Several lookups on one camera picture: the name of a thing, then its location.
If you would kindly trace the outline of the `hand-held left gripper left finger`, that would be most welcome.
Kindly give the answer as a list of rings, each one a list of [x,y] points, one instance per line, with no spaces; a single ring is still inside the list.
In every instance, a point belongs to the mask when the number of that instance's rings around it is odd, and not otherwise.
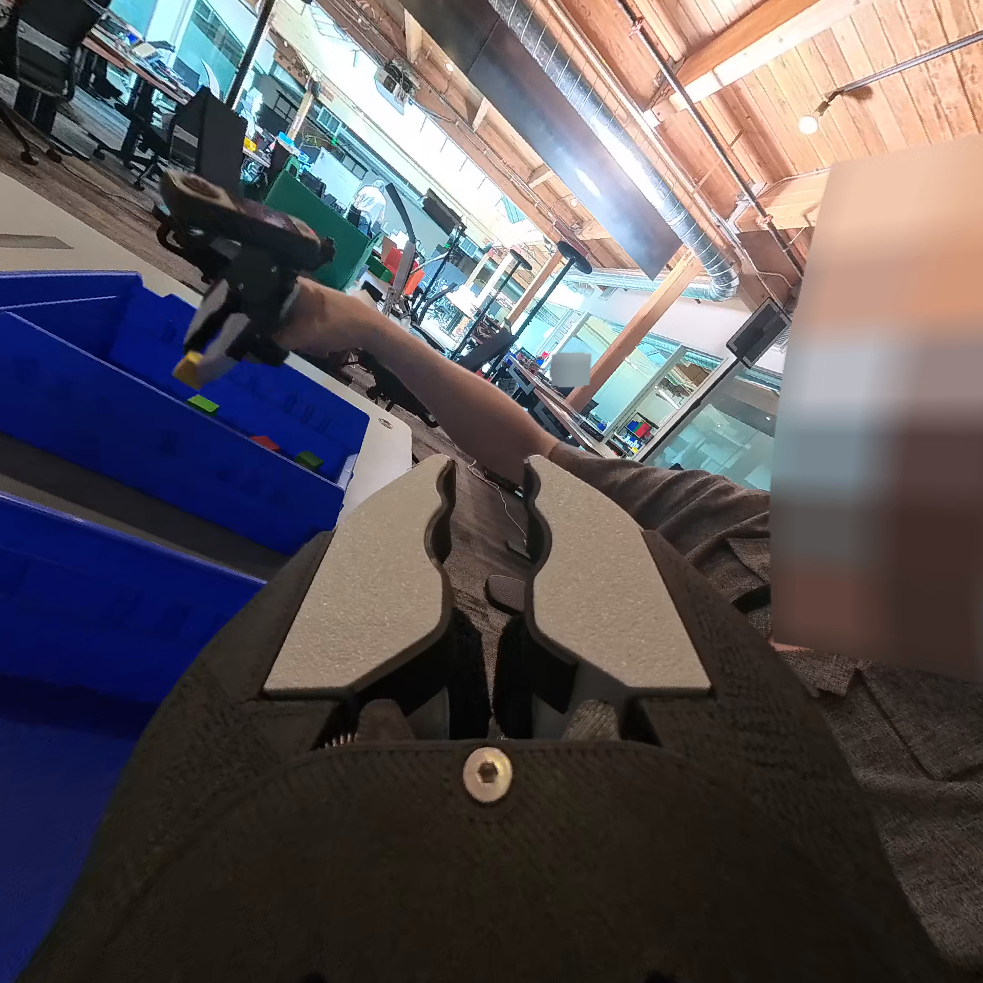
[[[455,462],[434,454],[340,523],[273,662],[281,699],[430,699],[447,669]]]

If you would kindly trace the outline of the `green partition board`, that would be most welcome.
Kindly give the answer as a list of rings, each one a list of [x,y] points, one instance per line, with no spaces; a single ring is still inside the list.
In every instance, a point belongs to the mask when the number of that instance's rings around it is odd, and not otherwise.
[[[313,278],[342,293],[356,282],[381,242],[381,235],[370,237],[359,231],[286,171],[281,171],[272,183],[264,203],[306,223],[321,239],[334,241],[333,260],[319,267]]]

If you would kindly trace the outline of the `blue plastic bin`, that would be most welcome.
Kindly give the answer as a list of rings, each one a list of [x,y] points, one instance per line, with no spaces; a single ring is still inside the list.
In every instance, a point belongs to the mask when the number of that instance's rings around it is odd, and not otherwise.
[[[67,900],[141,731],[264,580],[1,499],[1,980]]]
[[[3,433],[281,553],[335,527],[362,409],[289,366],[184,386],[171,373],[195,308],[135,272],[3,272],[1,313]],[[196,394],[218,413],[190,407]]]

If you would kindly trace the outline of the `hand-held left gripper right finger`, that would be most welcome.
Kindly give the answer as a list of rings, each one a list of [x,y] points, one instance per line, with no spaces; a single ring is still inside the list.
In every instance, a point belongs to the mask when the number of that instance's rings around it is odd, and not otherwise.
[[[535,570],[524,622],[533,732],[559,738],[586,702],[622,723],[636,701],[703,698],[712,684],[641,527],[541,455],[525,465]]]

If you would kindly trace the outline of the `wall-mounted black screen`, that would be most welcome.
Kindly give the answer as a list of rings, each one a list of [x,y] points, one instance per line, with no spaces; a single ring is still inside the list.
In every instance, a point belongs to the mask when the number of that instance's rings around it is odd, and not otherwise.
[[[773,300],[762,302],[745,323],[726,342],[734,359],[752,367],[787,335],[790,318]]]

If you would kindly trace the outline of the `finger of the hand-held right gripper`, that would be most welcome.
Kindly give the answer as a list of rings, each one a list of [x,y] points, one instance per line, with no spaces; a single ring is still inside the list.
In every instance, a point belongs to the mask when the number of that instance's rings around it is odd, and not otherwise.
[[[202,328],[203,340],[199,359],[199,386],[203,387],[233,368],[237,358],[231,354],[240,336],[249,326],[246,313],[217,311],[211,314]]]
[[[203,340],[207,338],[202,325],[217,311],[232,312],[232,287],[225,278],[216,280],[204,295],[186,333],[183,342],[184,354],[189,351],[201,352]]]

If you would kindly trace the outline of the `metal ventilation duct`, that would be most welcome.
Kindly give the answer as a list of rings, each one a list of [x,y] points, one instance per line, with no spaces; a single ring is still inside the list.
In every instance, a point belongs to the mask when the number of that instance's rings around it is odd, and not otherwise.
[[[489,5],[572,106],[633,185],[655,207],[682,246],[693,252],[709,279],[709,298],[733,299],[739,287],[739,266],[703,230],[695,216],[605,104],[596,86],[586,81],[546,23],[523,1],[492,1]]]

